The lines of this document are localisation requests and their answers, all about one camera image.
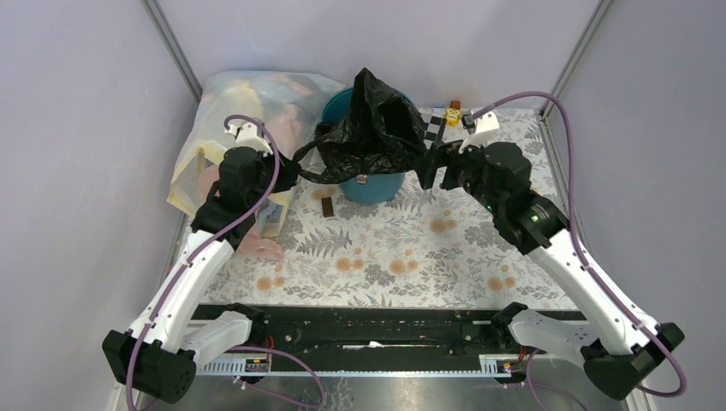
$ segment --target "gray wall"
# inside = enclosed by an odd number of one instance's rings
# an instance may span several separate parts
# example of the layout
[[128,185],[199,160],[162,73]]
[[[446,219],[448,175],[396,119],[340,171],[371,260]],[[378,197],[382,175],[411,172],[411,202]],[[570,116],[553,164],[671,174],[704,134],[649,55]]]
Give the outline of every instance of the gray wall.
[[154,294],[194,104],[138,1],[0,3],[0,409],[96,410]]
[[[689,389],[658,409],[723,409],[726,3],[615,2],[564,93],[592,253],[686,333]],[[566,143],[556,120],[557,146]],[[669,366],[651,386],[675,388]]]
[[160,1],[201,80],[228,69],[280,69],[350,84],[367,66],[421,107],[549,91],[597,2]]

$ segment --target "black plastic bag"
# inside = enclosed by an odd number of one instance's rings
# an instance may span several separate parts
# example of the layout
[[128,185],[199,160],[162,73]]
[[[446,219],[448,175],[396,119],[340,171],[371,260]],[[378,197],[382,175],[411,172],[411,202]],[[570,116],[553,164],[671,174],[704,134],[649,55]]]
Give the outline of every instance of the black plastic bag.
[[319,184],[338,184],[357,175],[395,174],[414,168],[426,151],[425,123],[403,94],[377,79],[367,68],[355,76],[348,114],[339,124],[321,122],[315,139],[298,150],[300,162],[318,148],[325,170],[302,170]]

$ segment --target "translucent plastic bag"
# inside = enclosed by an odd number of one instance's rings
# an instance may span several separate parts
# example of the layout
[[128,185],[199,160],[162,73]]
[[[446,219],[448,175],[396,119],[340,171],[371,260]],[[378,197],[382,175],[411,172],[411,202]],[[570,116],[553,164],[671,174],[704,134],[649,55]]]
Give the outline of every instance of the translucent plastic bag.
[[[342,89],[343,84],[317,74],[230,71],[210,77],[192,132],[176,160],[167,201],[191,217],[204,203],[206,192],[218,178],[216,168],[224,153],[235,146],[235,137],[224,132],[227,116],[257,117],[270,130],[280,152],[292,158],[312,140],[323,107]],[[258,214],[259,231],[250,230],[251,235],[271,237],[280,232],[293,190],[270,196]],[[271,244],[264,251],[278,255]],[[241,251],[255,254],[244,246],[245,242]]]

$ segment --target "blue bucket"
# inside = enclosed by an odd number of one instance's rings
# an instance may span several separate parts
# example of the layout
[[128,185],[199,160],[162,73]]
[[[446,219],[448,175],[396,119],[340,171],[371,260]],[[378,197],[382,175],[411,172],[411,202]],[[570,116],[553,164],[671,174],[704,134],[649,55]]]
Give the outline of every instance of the blue bucket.
[[[352,94],[353,89],[348,88],[333,96],[323,108],[323,115],[320,118],[321,121],[340,122],[348,114]],[[399,188],[401,188],[405,176],[404,173],[368,175],[366,184],[360,184],[356,181],[356,178],[351,178],[346,182],[338,184],[338,186],[348,201],[363,204],[377,204],[392,201],[396,193],[398,193]]]

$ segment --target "floral tablecloth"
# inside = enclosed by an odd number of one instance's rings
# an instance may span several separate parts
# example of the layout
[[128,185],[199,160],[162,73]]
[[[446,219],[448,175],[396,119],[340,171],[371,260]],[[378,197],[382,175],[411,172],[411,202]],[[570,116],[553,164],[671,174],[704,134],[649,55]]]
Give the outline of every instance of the floral tablecloth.
[[[421,112],[425,119],[442,114]],[[534,189],[560,206],[534,111],[497,116],[495,140],[522,147],[533,163]],[[447,128],[447,140],[464,137],[461,127]],[[334,217],[323,217],[323,197],[332,198]],[[285,260],[236,255],[203,302],[498,309],[518,301],[576,309],[554,280],[498,235],[479,203],[438,184],[422,191],[413,172],[393,201],[378,205],[351,203],[337,186],[302,181],[277,242]]]

